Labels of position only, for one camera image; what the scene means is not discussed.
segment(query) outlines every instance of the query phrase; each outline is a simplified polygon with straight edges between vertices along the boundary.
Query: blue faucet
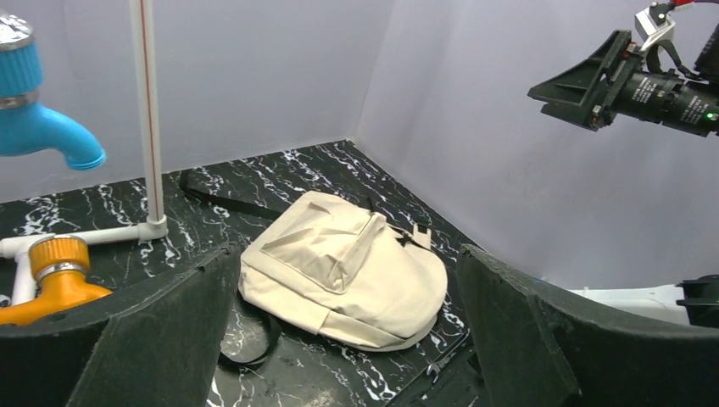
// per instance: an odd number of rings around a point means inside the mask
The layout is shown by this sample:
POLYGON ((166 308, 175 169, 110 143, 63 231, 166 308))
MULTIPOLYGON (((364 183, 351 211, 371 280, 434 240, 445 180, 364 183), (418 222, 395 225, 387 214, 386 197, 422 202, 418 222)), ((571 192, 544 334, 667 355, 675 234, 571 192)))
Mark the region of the blue faucet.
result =
POLYGON ((105 162, 95 136, 80 123, 42 106, 42 68, 32 27, 0 10, 0 156, 56 149, 73 170, 105 162))

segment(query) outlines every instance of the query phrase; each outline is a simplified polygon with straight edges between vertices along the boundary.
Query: white pipe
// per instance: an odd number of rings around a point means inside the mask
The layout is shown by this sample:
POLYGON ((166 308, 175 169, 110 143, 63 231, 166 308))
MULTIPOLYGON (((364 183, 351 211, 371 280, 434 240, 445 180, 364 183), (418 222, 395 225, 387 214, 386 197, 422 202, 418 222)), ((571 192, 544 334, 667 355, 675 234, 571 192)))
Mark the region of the white pipe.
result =
MULTIPOLYGON (((163 218, 161 223, 141 223, 134 226, 115 227, 99 231, 79 231, 69 234, 82 238, 89 245, 131 240, 148 241, 167 236, 167 221, 166 218, 163 218)), ((5 259, 15 258, 18 264, 13 285, 12 305, 22 304, 35 298, 37 284, 30 273, 30 260, 28 259, 27 251, 32 243, 50 236, 53 236, 53 233, 9 237, 0 240, 0 255, 5 259)))
POLYGON ((29 249, 30 244, 25 244, 15 256, 15 261, 17 262, 18 267, 15 272, 13 298, 10 303, 11 305, 27 303, 28 301, 35 299, 37 283, 32 277, 32 273, 30 271, 30 256, 27 253, 29 249))
POLYGON ((152 1, 130 0, 130 17, 135 48, 137 105, 142 131, 145 187, 148 191, 148 223, 159 224, 164 222, 164 204, 152 1))

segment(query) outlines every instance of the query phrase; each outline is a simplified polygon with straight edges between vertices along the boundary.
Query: backpack strap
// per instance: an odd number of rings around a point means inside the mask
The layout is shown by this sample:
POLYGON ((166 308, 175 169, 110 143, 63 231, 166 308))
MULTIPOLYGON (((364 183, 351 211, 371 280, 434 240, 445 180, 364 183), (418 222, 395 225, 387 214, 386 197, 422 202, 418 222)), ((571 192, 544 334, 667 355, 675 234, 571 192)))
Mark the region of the backpack strap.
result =
POLYGON ((280 215, 282 215, 282 212, 268 209, 264 206, 259 206, 256 203, 249 203, 232 198, 221 197, 219 195, 213 195, 208 192, 200 191, 196 188, 191 188, 189 187, 189 185, 187 185, 187 178, 189 177, 188 173, 189 171, 182 171, 182 173, 180 174, 180 189, 187 196, 193 197, 198 201, 215 204, 227 210, 231 210, 232 212, 239 212, 241 214, 256 216, 258 218, 268 220, 276 220, 280 217, 280 215))
MULTIPOLYGON (((237 298, 240 301, 244 301, 244 299, 242 299, 242 295, 240 295, 239 290, 237 290, 237 298)), ((265 350, 256 358, 247 361, 235 360, 232 356, 220 351, 220 357, 219 359, 217 359, 218 366, 230 370, 259 367, 265 362, 267 357, 275 351, 275 348, 277 348, 277 344, 280 342, 282 327, 274 316, 266 312, 261 312, 260 314, 262 314, 265 323, 265 330, 267 331, 267 347, 265 348, 265 350)))
MULTIPOLYGON (((215 204, 218 206, 221 206, 222 208, 225 208, 227 210, 231 210, 233 212, 239 212, 243 213, 245 215, 252 215, 257 216, 259 218, 264 218, 268 220, 275 220, 278 217, 280 217, 281 212, 278 212, 276 210, 267 209, 263 206, 259 206, 255 203, 249 203, 249 202, 243 202, 238 201, 236 199, 231 198, 225 198, 220 197, 217 195, 213 195, 208 192, 203 192, 195 188, 191 188, 188 185, 188 175, 189 171, 182 171, 180 174, 180 182, 179 187, 182 192, 184 192, 187 196, 193 197, 201 202, 208 202, 211 204, 215 204)), ((242 298, 242 295, 240 294, 239 288, 236 291, 237 299, 241 302, 244 302, 244 298, 242 298)), ((280 322, 275 318, 273 315, 261 312, 262 317, 264 319, 265 323, 265 330, 267 331, 267 347, 265 348, 265 351, 262 352, 259 356, 252 360, 236 360, 233 358, 233 356, 225 353, 224 351, 220 351, 220 357, 217 360, 217 365, 226 369, 236 370, 236 369, 242 369, 242 368, 253 368, 253 367, 259 367, 262 365, 267 357, 274 352, 275 348, 277 348, 277 344, 280 341, 280 336, 282 334, 282 328, 280 326, 280 322)))

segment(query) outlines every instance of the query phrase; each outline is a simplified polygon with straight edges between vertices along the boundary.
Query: vertical pole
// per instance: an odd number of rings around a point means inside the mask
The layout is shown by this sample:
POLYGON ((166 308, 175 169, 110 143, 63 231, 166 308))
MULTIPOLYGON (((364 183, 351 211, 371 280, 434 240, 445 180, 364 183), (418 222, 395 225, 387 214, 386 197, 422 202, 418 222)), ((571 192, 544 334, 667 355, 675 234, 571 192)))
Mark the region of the vertical pole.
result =
POLYGON ((152 0, 130 0, 148 223, 164 222, 152 0))

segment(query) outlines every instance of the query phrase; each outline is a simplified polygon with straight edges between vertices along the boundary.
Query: orange knob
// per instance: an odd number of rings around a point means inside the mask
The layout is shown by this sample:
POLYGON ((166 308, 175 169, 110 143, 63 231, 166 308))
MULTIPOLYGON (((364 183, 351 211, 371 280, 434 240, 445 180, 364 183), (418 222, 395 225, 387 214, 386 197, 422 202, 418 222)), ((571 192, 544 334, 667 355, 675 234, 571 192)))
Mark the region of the orange knob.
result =
POLYGON ((87 243, 71 235, 55 235, 35 242, 27 252, 33 278, 40 281, 54 271, 77 270, 86 274, 90 270, 90 253, 87 243))

